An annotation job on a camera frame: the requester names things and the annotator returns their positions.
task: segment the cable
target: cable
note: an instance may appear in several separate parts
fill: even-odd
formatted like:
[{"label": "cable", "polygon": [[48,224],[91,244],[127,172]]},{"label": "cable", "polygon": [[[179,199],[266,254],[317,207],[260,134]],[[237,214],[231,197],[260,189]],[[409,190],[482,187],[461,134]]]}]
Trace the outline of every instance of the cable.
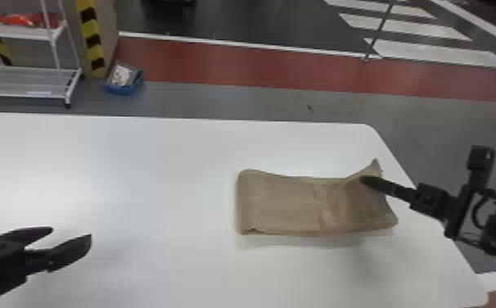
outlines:
[{"label": "cable", "polygon": [[489,200],[489,197],[487,196],[483,196],[481,198],[481,200],[479,200],[474,206],[473,206],[473,209],[471,210],[471,221],[473,222],[473,224],[479,229],[479,230],[482,230],[485,228],[485,226],[479,221],[479,218],[477,217],[477,214],[479,212],[479,210],[481,209],[481,207],[483,207],[483,205],[485,203],[487,203],[487,201]]}]

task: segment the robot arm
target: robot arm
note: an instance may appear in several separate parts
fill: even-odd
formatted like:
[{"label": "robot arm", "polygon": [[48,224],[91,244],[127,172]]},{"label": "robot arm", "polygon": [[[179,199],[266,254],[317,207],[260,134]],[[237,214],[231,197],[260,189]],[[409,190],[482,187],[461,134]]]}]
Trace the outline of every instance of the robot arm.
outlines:
[{"label": "robot arm", "polygon": [[[494,158],[495,152],[490,147],[471,148],[467,161],[470,177],[456,197],[424,183],[411,189],[377,177],[364,177],[361,181],[374,190],[408,202],[412,210],[439,220],[444,225],[445,237],[496,256],[496,212],[488,217],[485,224],[478,220],[479,210],[484,204],[492,200],[496,205],[496,192],[487,188]],[[472,205],[478,196],[480,200]],[[479,239],[465,238],[460,234],[462,223],[469,213],[473,224],[481,230]]]},{"label": "robot arm", "polygon": [[25,283],[31,274],[53,272],[76,262],[92,246],[92,236],[84,235],[51,249],[25,249],[52,231],[50,227],[39,227],[0,234],[0,296]]}]

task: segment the red object on shelf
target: red object on shelf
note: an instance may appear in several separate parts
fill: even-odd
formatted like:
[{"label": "red object on shelf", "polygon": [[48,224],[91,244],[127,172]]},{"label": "red object on shelf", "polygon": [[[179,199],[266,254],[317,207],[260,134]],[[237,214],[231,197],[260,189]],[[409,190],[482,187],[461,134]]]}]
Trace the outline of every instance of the red object on shelf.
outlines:
[{"label": "red object on shelf", "polygon": [[[59,17],[57,13],[49,12],[47,14],[49,26],[52,29],[59,27]],[[4,14],[0,15],[0,22],[4,25],[23,25],[33,28],[46,28],[46,22],[41,11],[28,14]]]}]

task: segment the white table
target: white table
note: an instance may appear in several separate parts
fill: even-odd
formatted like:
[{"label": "white table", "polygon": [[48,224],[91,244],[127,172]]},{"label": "white table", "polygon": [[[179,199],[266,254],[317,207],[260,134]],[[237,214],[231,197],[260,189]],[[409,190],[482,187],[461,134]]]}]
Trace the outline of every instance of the white table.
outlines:
[{"label": "white table", "polygon": [[439,223],[389,202],[389,232],[241,236],[245,168],[341,177],[377,157],[366,125],[0,114],[0,233],[51,225],[36,247],[83,233],[82,260],[0,297],[0,307],[468,307],[485,289]]}]

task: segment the white shelf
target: white shelf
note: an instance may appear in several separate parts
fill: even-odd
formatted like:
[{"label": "white shelf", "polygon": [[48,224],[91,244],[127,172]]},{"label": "white shelf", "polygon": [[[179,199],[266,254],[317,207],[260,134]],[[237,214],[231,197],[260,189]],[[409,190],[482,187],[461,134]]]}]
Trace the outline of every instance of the white shelf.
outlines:
[{"label": "white shelf", "polygon": [[0,97],[68,98],[81,74],[81,69],[0,66]]},{"label": "white shelf", "polygon": [[66,27],[66,20],[59,24],[59,28],[50,29],[50,35],[45,28],[30,28],[20,25],[3,25],[0,23],[0,38],[33,39],[38,41],[56,41]]}]

